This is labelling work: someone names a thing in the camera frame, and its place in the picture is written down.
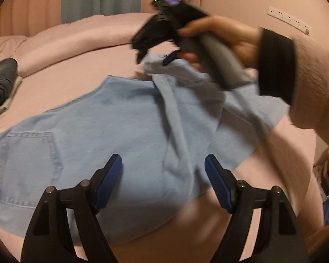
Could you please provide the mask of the person right hand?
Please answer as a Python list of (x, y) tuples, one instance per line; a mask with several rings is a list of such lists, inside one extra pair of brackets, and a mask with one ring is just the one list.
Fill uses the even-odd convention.
[(182, 37), (211, 33), (235, 54), (246, 68), (257, 67), (257, 56), (262, 36), (261, 28), (222, 16), (208, 16), (188, 23), (178, 30)]

